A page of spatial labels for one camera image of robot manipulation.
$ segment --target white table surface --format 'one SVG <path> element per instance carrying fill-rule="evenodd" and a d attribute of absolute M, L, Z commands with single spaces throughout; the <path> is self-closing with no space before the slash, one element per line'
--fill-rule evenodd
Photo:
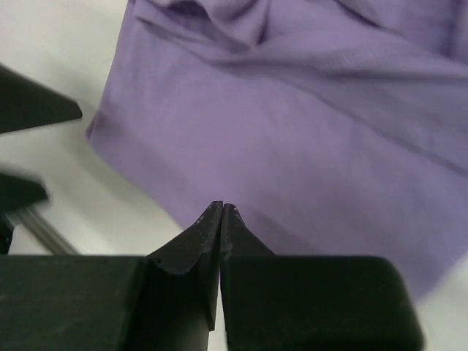
<path fill-rule="evenodd" d="M 148 254 L 181 228 L 100 160 L 84 129 L 109 72 L 126 0 L 0 0 L 0 62 L 80 103 L 83 121 L 0 137 L 0 162 L 39 173 L 41 212 L 83 254 Z M 44 254 L 23 228 L 13 254 Z M 430 351 L 468 350 L 468 257 L 418 304 Z M 226 350 L 222 308 L 210 351 Z"/>

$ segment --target metal rod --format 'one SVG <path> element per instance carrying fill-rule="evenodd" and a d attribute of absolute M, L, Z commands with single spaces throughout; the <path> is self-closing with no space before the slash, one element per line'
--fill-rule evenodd
<path fill-rule="evenodd" d="M 51 254 L 80 254 L 34 209 L 25 208 L 7 214 L 7 219 L 12 224 L 23 225 Z"/>

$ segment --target white background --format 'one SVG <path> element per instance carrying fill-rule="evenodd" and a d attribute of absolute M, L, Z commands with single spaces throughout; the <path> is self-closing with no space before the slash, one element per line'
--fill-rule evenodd
<path fill-rule="evenodd" d="M 53 202 L 42 213 L 84 254 L 148 254 L 181 229 L 98 159 L 84 138 L 112 62 L 125 4 L 0 0 L 0 63 L 77 99 L 84 112 L 80 122 L 2 135 L 0 162 L 43 177 Z M 43 250 L 19 227 L 12 252 Z M 427 350 L 468 350 L 468 260 L 419 304 L 418 313 Z M 218 315 L 210 351 L 226 350 L 222 313 Z"/>

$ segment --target lavender fabric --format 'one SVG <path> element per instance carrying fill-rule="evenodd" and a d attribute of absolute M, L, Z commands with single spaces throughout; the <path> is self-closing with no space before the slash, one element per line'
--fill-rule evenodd
<path fill-rule="evenodd" d="M 380 28 L 447 55 L 463 0 L 338 0 Z"/>
<path fill-rule="evenodd" d="M 451 40 L 451 57 L 468 64 L 468 0 L 459 0 L 458 16 L 455 22 L 454 35 Z"/>
<path fill-rule="evenodd" d="M 235 203 L 277 253 L 431 289 L 468 251 L 468 67 L 331 0 L 199 4 L 128 3 L 94 150 L 182 226 Z"/>

